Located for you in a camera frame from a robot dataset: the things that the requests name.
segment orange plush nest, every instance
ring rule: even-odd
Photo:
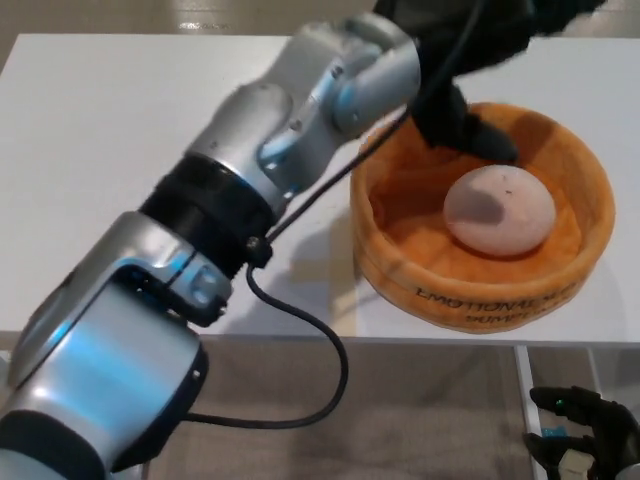
[[[578,293],[609,242],[615,206],[602,166],[569,130],[510,105],[472,110],[509,134],[520,166],[553,196],[557,219],[546,242],[499,259],[455,240],[442,214],[445,196],[488,162],[429,148],[407,122],[353,172],[354,248],[364,276],[394,305],[443,327],[492,333],[540,318]]]

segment floor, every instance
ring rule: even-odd
[[[0,70],[19,33],[290,34],[374,0],[0,0]],[[640,0],[611,0],[571,36],[640,36]],[[328,420],[291,432],[183,425],[152,480],[528,480],[512,351],[350,344],[348,394]],[[283,418],[317,407],[336,364],[315,342],[208,343],[212,373],[196,409]],[[592,386],[581,350],[533,349],[537,385]],[[543,418],[548,425],[556,419]]]

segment wire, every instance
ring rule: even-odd
[[[281,224],[274,228],[269,235],[267,235],[267,241],[273,243],[282,233],[289,228],[293,222],[302,216],[311,206],[324,195],[331,187],[337,184],[345,176],[349,174],[354,168],[364,162],[367,158],[373,155],[411,116],[415,108],[421,107],[426,101],[428,101],[434,92],[440,87],[441,83],[448,80],[452,73],[456,62],[459,60],[464,47],[473,32],[480,15],[484,9],[487,0],[476,0],[473,10],[469,14],[469,18],[466,22],[464,30],[458,37],[455,46],[451,49],[451,53],[442,62],[442,65],[438,71],[431,77],[430,82],[421,91],[418,99],[398,117],[393,124],[388,127],[382,135],[380,135],[375,141],[369,145],[365,150],[360,152],[351,162],[349,162],[340,171],[330,177],[324,184],[320,186],[300,207],[298,207],[292,214],[290,214]],[[304,418],[295,420],[244,420],[237,418],[219,417],[214,415],[203,415],[198,413],[188,413],[184,420],[187,422],[205,423],[209,425],[220,425],[226,427],[235,428],[247,428],[247,429],[259,429],[259,430],[284,430],[291,428],[300,428],[312,425],[327,417],[340,403],[340,400],[344,396],[347,382],[349,380],[349,360],[347,357],[347,351],[344,344],[340,340],[340,337],[324,322],[314,317],[308,312],[296,308],[288,303],[283,302],[277,298],[274,298],[267,294],[256,283],[253,272],[255,268],[251,265],[247,267],[247,283],[253,294],[262,300],[264,303],[276,308],[284,313],[288,313],[300,320],[313,326],[320,332],[322,332],[329,341],[333,344],[340,360],[340,379],[338,386],[333,394],[333,397],[329,402],[320,410],[312,415],[308,415]]]

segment white egg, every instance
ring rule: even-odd
[[[444,201],[451,233],[493,256],[526,253],[542,244],[556,221],[551,194],[534,175],[513,166],[473,170],[453,184]]]

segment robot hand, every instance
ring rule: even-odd
[[[524,52],[535,35],[563,31],[571,20],[591,13],[604,0],[492,0],[448,81],[413,113],[423,138],[495,163],[515,163],[518,152],[503,132],[469,113],[453,77],[502,63]],[[474,0],[428,2],[378,0],[374,11],[420,40],[423,72],[437,67],[456,40]]]
[[[525,435],[527,449],[550,479],[564,478],[561,462],[574,452],[593,458],[589,476],[585,477],[590,480],[640,478],[640,426],[626,407],[578,387],[533,388],[530,394],[539,408],[593,429],[593,436],[582,438]]]

